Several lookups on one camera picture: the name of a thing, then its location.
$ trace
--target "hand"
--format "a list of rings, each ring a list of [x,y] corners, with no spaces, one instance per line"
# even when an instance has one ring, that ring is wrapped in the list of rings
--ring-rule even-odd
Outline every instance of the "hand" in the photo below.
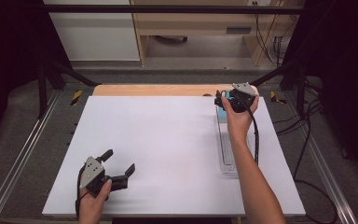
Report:
[[[254,113],[257,110],[259,96],[257,88],[254,86],[252,88],[257,93],[250,108],[252,113]],[[222,97],[222,103],[227,112],[228,132],[231,143],[246,144],[246,137],[252,123],[251,115],[247,111],[236,113],[226,97]]]
[[[101,188],[96,198],[88,193],[86,188],[80,191],[80,196],[84,197],[80,201],[79,224],[98,224],[103,213],[103,204],[112,188],[112,180],[108,179]]]

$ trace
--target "gray floor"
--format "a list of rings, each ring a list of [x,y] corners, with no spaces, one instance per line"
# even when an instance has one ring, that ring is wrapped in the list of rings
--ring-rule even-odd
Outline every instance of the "gray floor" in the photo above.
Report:
[[[253,67],[241,38],[190,36],[186,43],[152,38],[145,67],[109,64],[109,67],[95,70],[95,67],[88,65],[78,68],[78,71],[102,83],[197,84],[251,81],[273,68],[274,64],[269,64],[267,59],[262,66]],[[76,130],[75,124],[81,116],[87,96],[91,95],[93,90],[67,76],[65,79],[68,84],[64,91],[60,91],[57,105],[8,197],[0,219],[56,220],[44,217],[41,211],[71,142],[71,133]],[[269,99],[270,91],[276,91],[278,98],[283,99],[285,95],[275,85],[279,79],[274,78],[268,84],[260,86],[261,95]],[[83,91],[79,102],[77,105],[70,105],[77,90]],[[315,96],[308,93],[306,99],[310,102]],[[273,121],[288,119],[294,115],[288,104],[272,103],[269,100],[266,102]],[[36,82],[28,83],[10,94],[8,108],[0,124],[0,187],[36,123],[37,110]],[[276,123],[275,129],[282,130],[292,122],[291,120]],[[358,164],[354,160],[342,157],[341,145],[331,128],[328,115],[313,115],[311,127],[312,135],[358,221]],[[293,172],[304,142],[303,135],[300,130],[296,130],[279,135],[279,140]],[[308,150],[301,162],[298,178],[324,189],[324,183]],[[333,209],[322,194],[302,184],[298,184],[298,189],[308,215],[322,221],[332,219]],[[312,223],[306,217],[289,217],[287,220],[289,223]]]

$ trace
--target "white table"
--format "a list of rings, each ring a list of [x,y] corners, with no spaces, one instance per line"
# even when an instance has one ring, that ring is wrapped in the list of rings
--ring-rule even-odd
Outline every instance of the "white table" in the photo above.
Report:
[[[286,216],[305,215],[264,99],[255,112],[259,166]],[[76,179],[88,156],[112,148],[107,175],[135,163],[129,188],[111,193],[112,217],[243,216],[239,180],[221,174],[213,97],[91,96],[48,196],[44,215],[75,215]]]

